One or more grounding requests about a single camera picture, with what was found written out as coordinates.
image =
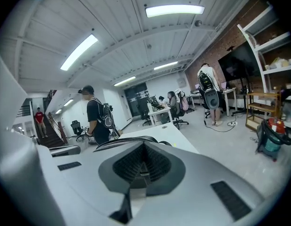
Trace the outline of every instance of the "desk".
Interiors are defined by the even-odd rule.
[[[198,94],[194,94],[194,95],[191,94],[190,96],[187,96],[186,98],[191,98],[191,102],[192,102],[193,108],[195,108],[196,106],[194,105],[193,97],[199,97],[200,105],[202,105],[201,98],[200,98],[201,96],[202,95],[200,93],[198,93]]]
[[[170,113],[170,107],[167,107],[167,108],[159,110],[159,111],[153,111],[153,112],[149,112],[148,113],[152,126],[156,126],[155,123],[154,123],[153,117],[155,115],[162,114],[162,113],[165,113],[165,112],[168,112],[170,122],[171,123],[173,122],[172,115]]]
[[[173,147],[199,154],[197,149],[187,140],[186,137],[184,137],[184,135],[172,123],[167,123],[164,125],[151,127],[144,130],[139,130],[136,132],[122,134],[120,138],[141,137],[141,136],[154,137],[158,142],[167,141]]]
[[[232,89],[227,89],[224,90],[223,94],[225,95],[225,101],[226,101],[226,108],[227,108],[227,116],[230,116],[230,111],[229,111],[229,104],[228,104],[228,96],[227,94],[230,92],[234,93],[234,102],[235,102],[235,111],[237,111],[237,99],[236,99],[236,88],[232,88]]]

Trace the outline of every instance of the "man in red shirt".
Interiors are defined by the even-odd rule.
[[[41,112],[40,107],[38,107],[37,110],[38,110],[38,112],[36,113],[35,118],[36,118],[36,122],[37,122],[37,124],[39,126],[39,130],[40,130],[41,136],[42,136],[42,138],[44,138],[44,135],[45,135],[45,137],[48,137],[46,135],[46,127],[45,127],[45,124],[43,122],[44,114]]]

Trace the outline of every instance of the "staircase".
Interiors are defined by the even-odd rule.
[[[48,148],[63,146],[64,142],[59,138],[59,136],[57,135],[55,130],[52,128],[52,126],[51,126],[51,124],[46,116],[44,116],[44,124],[46,126],[46,132],[47,132],[48,137],[42,138],[40,131],[39,131],[39,127],[35,121],[36,131],[37,131],[38,138],[40,139],[41,145],[44,145]]]

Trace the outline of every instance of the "black t-shirt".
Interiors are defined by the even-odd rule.
[[[97,121],[96,127],[93,131],[95,140],[98,140],[99,138],[108,138],[110,134],[110,130],[97,120],[97,119],[100,119],[98,107],[99,107],[99,111],[102,113],[103,105],[101,105],[97,101],[90,100],[87,104],[88,121],[89,122]]]

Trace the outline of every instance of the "man in black shirt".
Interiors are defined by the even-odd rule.
[[[100,115],[102,115],[103,105],[94,97],[94,89],[91,85],[86,85],[81,93],[83,99],[89,101],[87,104],[87,115],[90,128],[86,135],[89,137],[93,135],[98,145],[107,142],[109,140],[110,130],[98,121],[101,121]]]

